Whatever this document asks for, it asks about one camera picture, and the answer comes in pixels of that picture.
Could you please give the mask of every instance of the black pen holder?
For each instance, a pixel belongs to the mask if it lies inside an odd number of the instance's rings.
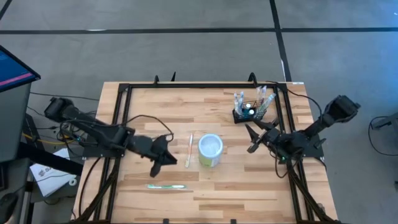
[[[250,109],[246,109],[246,105],[250,104]],[[242,122],[248,122],[252,120],[262,120],[264,117],[265,113],[267,110],[264,110],[263,112],[257,112],[259,107],[257,105],[256,101],[247,101],[242,103],[242,114],[238,114],[235,109],[232,110],[232,115],[234,117],[234,123],[242,123]],[[249,110],[253,110],[254,114],[249,114]]]

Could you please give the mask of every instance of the wooden table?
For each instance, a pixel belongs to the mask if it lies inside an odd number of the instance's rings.
[[[118,85],[118,82],[106,82],[103,86],[97,118],[106,123],[112,121]],[[306,95],[303,84],[288,83],[287,86]],[[126,151],[121,160],[112,223],[161,223],[164,218],[169,218],[171,223],[229,223],[231,219],[237,219],[238,223],[295,222],[289,179],[276,176],[275,160],[265,146],[260,146],[253,154],[247,153],[249,134],[243,123],[233,123],[233,93],[240,91],[231,88],[133,89],[129,118],[147,114],[165,122],[175,133],[174,140],[169,143],[169,151],[178,159],[178,164],[162,167],[160,174],[153,179],[149,177],[152,163]],[[245,100],[256,99],[254,88],[243,91]],[[267,95],[271,93],[272,90],[268,89]],[[296,129],[306,128],[313,122],[308,100],[292,94],[289,94],[289,99]],[[281,104],[285,126],[289,127],[282,99]],[[264,120],[272,121],[276,117],[273,102]],[[257,126],[250,125],[260,132]],[[149,118],[136,119],[129,126],[135,128],[137,134],[153,137],[167,133],[160,123]],[[187,169],[185,160],[191,133],[192,157]],[[198,161],[198,140],[206,133],[218,134],[224,142],[220,163],[211,169],[202,167]],[[88,159],[85,162],[82,180],[94,161]],[[313,159],[305,159],[303,163],[310,193],[318,203],[322,203],[330,217],[337,218],[325,168]],[[83,210],[98,192],[102,169],[103,159],[88,180]],[[282,174],[286,168],[278,166],[278,170]],[[146,184],[183,184],[187,189],[151,190]],[[82,185],[83,181],[80,182],[78,196]],[[306,218],[304,202],[299,191],[298,194],[302,215]],[[79,197],[76,197],[73,209],[76,214],[78,202]],[[100,218],[105,217],[107,202],[108,196],[105,195]]]

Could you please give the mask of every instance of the concrete floor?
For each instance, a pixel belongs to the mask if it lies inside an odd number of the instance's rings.
[[[0,7],[5,3],[0,0]],[[282,27],[398,27],[398,2],[276,0]],[[264,0],[13,0],[1,30],[273,27]],[[377,154],[371,118],[398,112],[396,32],[285,33],[293,81],[324,108],[336,95],[362,105],[350,123],[322,134],[331,191],[346,223],[396,223],[398,158]],[[42,75],[32,91],[99,98],[105,81],[284,81],[274,33],[0,35],[0,44]],[[32,96],[42,111],[49,98]],[[83,111],[96,103],[75,100]],[[318,113],[312,107],[313,115]],[[38,127],[50,121],[31,113]],[[390,128],[373,132],[379,150],[397,153]],[[66,222],[73,200],[35,207],[34,223]]]

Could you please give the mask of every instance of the computer screen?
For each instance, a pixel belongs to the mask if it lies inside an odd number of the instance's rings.
[[[40,76],[4,48],[0,48],[0,92],[34,80]]]

